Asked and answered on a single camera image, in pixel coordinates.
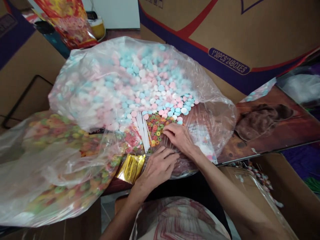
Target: person's left hand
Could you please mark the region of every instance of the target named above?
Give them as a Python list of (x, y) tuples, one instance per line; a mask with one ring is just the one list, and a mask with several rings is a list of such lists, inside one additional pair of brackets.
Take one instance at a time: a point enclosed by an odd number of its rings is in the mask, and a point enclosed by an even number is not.
[(174, 150), (161, 146), (149, 157), (146, 168), (136, 180), (135, 186), (138, 186), (148, 195), (153, 189), (170, 178), (178, 158), (179, 154), (175, 153)]

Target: finger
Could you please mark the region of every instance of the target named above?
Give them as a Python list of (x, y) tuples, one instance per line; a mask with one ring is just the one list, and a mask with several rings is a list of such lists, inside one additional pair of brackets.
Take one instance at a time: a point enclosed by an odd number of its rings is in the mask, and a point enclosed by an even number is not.
[(159, 154), (159, 158), (165, 159), (168, 155), (175, 153), (173, 149), (166, 148)]
[(178, 153), (175, 153), (175, 154), (171, 154), (168, 157), (166, 157), (165, 160), (171, 164), (172, 162), (176, 162), (179, 157), (180, 157), (180, 155)]
[(174, 134), (177, 133), (177, 129), (179, 129), (179, 125), (176, 123), (170, 123), (163, 128), (163, 130), (169, 130), (169, 131), (173, 132)]
[(163, 130), (163, 134), (166, 135), (166, 136), (170, 139), (170, 141), (173, 143), (173, 141), (174, 141), (174, 134), (173, 134), (171, 131), (169, 131), (169, 130)]
[(159, 153), (161, 153), (163, 150), (165, 150), (166, 149), (166, 147), (165, 146), (161, 146), (161, 147), (159, 147), (153, 154), (159, 154)]
[(174, 169), (174, 165), (176, 164), (176, 162), (173, 162), (169, 165), (167, 171), (166, 171), (166, 174), (168, 175), (168, 178), (171, 177), (171, 174), (173, 172), (173, 169)]

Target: table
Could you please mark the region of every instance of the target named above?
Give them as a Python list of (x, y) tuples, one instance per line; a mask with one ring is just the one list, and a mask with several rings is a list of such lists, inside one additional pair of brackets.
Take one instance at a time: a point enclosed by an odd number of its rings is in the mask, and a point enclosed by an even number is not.
[[(218, 166), (320, 140), (320, 122), (277, 86), (274, 86), (266, 96), (256, 101), (238, 103), (236, 105), (238, 120), (241, 113), (249, 112), (251, 107), (263, 103), (284, 104), (293, 109), (295, 115), (288, 120), (281, 121), (268, 137), (259, 137), (253, 141), (245, 142), (234, 133), (218, 157)], [(114, 178), (103, 195), (128, 190), (131, 187), (131, 184)]]

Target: person's lap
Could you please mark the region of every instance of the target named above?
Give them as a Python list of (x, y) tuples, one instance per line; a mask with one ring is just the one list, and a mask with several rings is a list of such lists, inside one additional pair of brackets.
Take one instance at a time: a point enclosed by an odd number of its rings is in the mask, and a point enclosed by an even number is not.
[(201, 172), (162, 183), (149, 194), (146, 202), (174, 196), (190, 198), (201, 203), (217, 217), (231, 236), (224, 210)]

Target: brown cloth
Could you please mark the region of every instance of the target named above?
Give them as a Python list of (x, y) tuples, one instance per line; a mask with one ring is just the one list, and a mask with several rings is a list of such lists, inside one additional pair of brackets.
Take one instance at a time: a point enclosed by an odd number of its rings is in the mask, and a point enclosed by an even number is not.
[(269, 106), (260, 104), (252, 108), (252, 112), (244, 113), (236, 125), (239, 137), (248, 142), (260, 136), (269, 136), (279, 121), (291, 118), (294, 111), (285, 105)]

